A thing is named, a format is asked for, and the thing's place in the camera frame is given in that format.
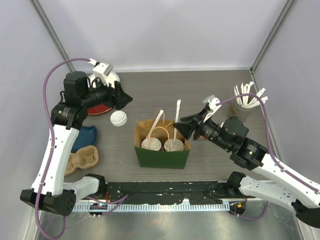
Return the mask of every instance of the white straw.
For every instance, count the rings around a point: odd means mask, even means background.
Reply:
[[[176,112],[175,112],[175,122],[177,123],[179,121],[179,111],[180,111],[180,104],[181,104],[181,99],[176,101]],[[174,128],[174,135],[173,135],[173,146],[175,145],[177,138],[177,129]]]
[[[159,122],[159,119],[161,118],[163,113],[164,113],[164,111],[160,110],[158,116],[156,116],[156,119],[154,120],[154,123],[153,123],[153,125],[152,125],[152,127],[151,127],[151,129],[145,139],[149,139],[149,136],[150,136],[152,130],[157,126],[157,123]]]

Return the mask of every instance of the white linear rail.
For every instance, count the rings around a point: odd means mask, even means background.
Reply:
[[[73,213],[88,212],[94,201],[79,201],[73,208]],[[108,204],[108,209],[90,210],[91,213],[108,212],[113,209],[116,204]],[[123,204],[114,210],[114,213],[141,213],[141,212],[210,212],[210,211],[229,211],[230,205],[228,201],[222,204],[196,204],[191,205],[189,200],[183,200],[181,204],[173,205],[149,205],[149,204]]]

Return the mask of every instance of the round white container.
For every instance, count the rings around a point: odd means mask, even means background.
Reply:
[[[128,120],[127,114],[124,111],[115,111],[110,116],[110,121],[112,125],[116,127],[121,127],[126,124]]]
[[[169,140],[165,141],[164,149],[167,152],[182,151],[183,149],[185,149],[185,145],[179,139],[176,139],[174,142],[174,139],[170,138]]]
[[[159,151],[161,149],[161,142],[159,139],[157,139],[155,137],[150,137],[150,149],[149,149],[149,139],[147,139],[147,138],[142,141],[141,147],[143,149]]]

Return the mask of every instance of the white wall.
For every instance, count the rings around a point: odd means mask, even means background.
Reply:
[[[20,201],[20,192],[31,187],[49,135],[42,84],[62,59],[29,1],[6,1],[0,21],[0,233],[1,239],[21,240],[31,207]],[[48,85],[51,107],[68,73],[61,68]]]
[[[286,0],[40,2],[70,57],[136,70],[249,68]]]
[[[256,76],[282,160],[320,183],[320,1],[297,1]],[[316,229],[320,239],[320,230]]]

